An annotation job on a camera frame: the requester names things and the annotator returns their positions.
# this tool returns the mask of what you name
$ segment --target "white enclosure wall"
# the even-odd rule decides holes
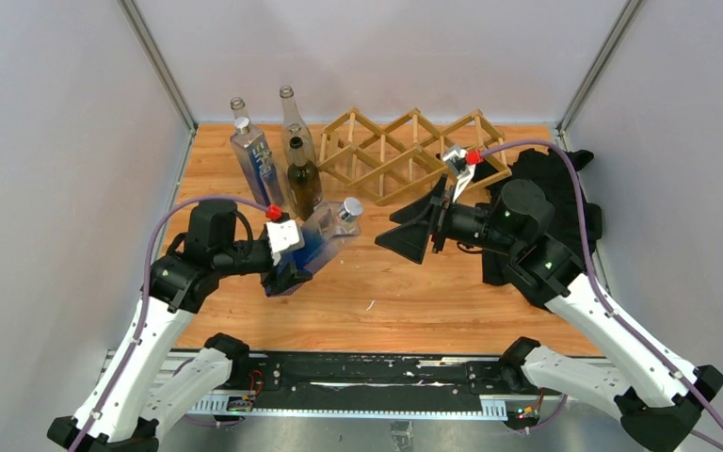
[[[557,121],[624,0],[138,1],[198,121],[281,118],[289,84],[307,121],[357,106],[377,120]]]
[[[116,2],[0,1],[0,451],[94,385],[188,139]]]
[[[596,155],[584,183],[604,209],[611,289],[676,351],[723,372],[723,2],[645,2],[570,141]],[[723,390],[715,405],[723,414]]]

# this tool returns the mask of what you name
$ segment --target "wooden wine rack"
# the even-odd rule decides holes
[[[456,143],[451,136],[468,124],[474,125],[476,140],[472,143]],[[411,127],[411,143],[393,137],[394,131],[401,127]],[[503,141],[503,134],[484,118],[480,110],[450,125],[438,127],[414,108],[381,127],[354,107],[323,129],[317,167],[347,187],[358,190],[376,205],[387,205],[405,193],[424,195],[426,191],[423,186],[433,185],[444,173],[454,179],[449,168],[437,158],[437,154],[441,155],[447,148],[458,144],[468,150],[486,149],[503,144]],[[497,172],[469,184],[464,195],[475,193],[511,175],[504,153],[491,155],[486,160]]]

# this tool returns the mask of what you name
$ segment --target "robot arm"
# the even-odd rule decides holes
[[[554,208],[536,184],[512,180],[492,205],[458,204],[459,186],[463,188],[472,177],[470,167],[476,160],[453,148],[445,157],[458,185],[445,189],[447,178],[443,176],[422,199],[394,212],[390,220],[400,225],[379,235],[376,243],[417,264],[422,263],[429,240],[432,251],[439,252],[448,238],[507,256],[504,274],[508,281],[529,302],[574,325],[619,371],[609,373],[578,363],[527,338],[514,343],[501,360],[537,387],[563,392],[617,418],[649,450],[674,450],[703,410],[680,378],[693,381],[710,401],[721,389],[723,376],[712,366],[695,367],[673,353],[610,297],[606,296],[606,301],[612,310],[603,306],[584,274],[581,259],[546,234]],[[662,350],[680,372],[672,375],[619,324],[617,314]]]
[[[234,240],[238,218],[247,229],[248,240]],[[217,290],[220,279],[260,273],[267,294],[278,294],[311,278],[291,262],[280,264],[281,253],[303,246],[293,220],[282,217],[268,222],[258,239],[250,234],[235,202],[204,201],[193,209],[187,233],[179,234],[152,265],[148,311],[139,338],[135,340],[134,331],[142,318],[142,300],[101,380],[73,417],[54,420],[49,439],[76,451],[154,451],[204,395],[227,381],[245,377],[249,347],[218,334],[206,342],[193,362],[150,394],[168,352],[206,297]],[[131,360],[121,367],[130,346],[134,346]],[[104,392],[108,397],[96,410]]]

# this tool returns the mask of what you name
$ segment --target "wooden tabletop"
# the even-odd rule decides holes
[[[260,127],[282,161],[281,127]],[[322,129],[312,126],[313,135],[319,137]],[[498,129],[506,142],[550,138],[544,126]],[[232,133],[229,124],[199,127],[179,201],[205,194],[251,199],[229,144]],[[402,133],[408,141],[411,130],[407,127]],[[456,134],[473,136],[475,130],[465,127]],[[510,152],[508,161],[516,155]],[[327,174],[322,174],[322,182],[326,199],[355,195],[364,203],[361,236],[289,297],[266,298],[258,275],[224,279],[179,338],[179,347],[202,347],[208,337],[224,332],[255,349],[499,354],[518,337],[529,336],[560,353],[601,354],[583,334],[560,317],[531,306],[510,285],[483,284],[480,256],[464,254],[452,242],[439,254],[427,254],[421,266],[377,247],[376,235],[395,226],[389,215],[414,201],[416,194],[376,206]],[[254,234],[261,232],[264,215],[241,209]],[[186,229],[190,210],[173,217],[166,245]]]

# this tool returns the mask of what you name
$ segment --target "clear glass bottle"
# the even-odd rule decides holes
[[[307,220],[314,209],[323,201],[323,187],[320,184],[320,170],[308,157],[311,144],[300,137],[292,137],[287,147],[287,183],[292,192],[295,213]]]
[[[267,145],[265,133],[246,117],[234,122],[232,148],[239,160],[253,199],[259,204],[284,206],[286,199],[281,189],[273,153]]]
[[[281,89],[279,89],[279,96],[281,96],[281,106],[284,109],[284,120],[281,122],[281,148],[287,149],[289,140],[292,137],[301,137],[304,141],[314,144],[309,126],[306,124],[306,121],[301,118],[300,113],[297,112],[295,92],[292,90],[292,87],[281,87]],[[297,128],[292,127],[293,125],[300,127],[300,133],[297,132]]]
[[[340,251],[347,248],[362,233],[359,216],[364,213],[362,203],[356,198],[343,202],[323,202],[309,219],[303,222],[303,248],[281,256],[283,264],[294,261],[298,270],[306,270],[314,276]],[[298,284],[275,297],[294,293]]]
[[[232,105],[232,112],[234,113],[235,121],[240,118],[248,118],[250,121],[250,115],[248,114],[248,109],[245,108],[245,101],[243,101],[241,97],[232,98],[231,105]]]

